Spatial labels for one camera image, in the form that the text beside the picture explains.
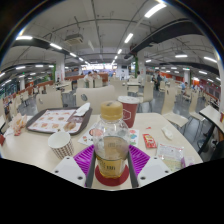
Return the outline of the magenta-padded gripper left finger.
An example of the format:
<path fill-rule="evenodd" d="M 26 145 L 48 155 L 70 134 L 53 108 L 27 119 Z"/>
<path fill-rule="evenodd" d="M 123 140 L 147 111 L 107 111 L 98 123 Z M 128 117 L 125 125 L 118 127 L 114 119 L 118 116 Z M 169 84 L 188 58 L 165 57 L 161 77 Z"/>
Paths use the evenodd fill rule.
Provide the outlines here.
<path fill-rule="evenodd" d="M 74 157 L 64 157 L 52 173 L 81 187 L 91 188 L 95 159 L 94 146 L 91 145 Z"/>

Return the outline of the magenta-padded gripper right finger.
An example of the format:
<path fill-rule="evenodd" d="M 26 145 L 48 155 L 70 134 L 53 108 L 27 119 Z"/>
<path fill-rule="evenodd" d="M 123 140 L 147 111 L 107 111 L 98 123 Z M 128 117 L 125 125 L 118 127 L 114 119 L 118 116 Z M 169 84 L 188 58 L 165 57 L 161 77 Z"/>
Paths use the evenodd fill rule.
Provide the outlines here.
<path fill-rule="evenodd" d="M 150 157 L 133 145 L 129 146 L 128 165 L 133 188 L 143 187 L 171 174 L 160 158 Z"/>

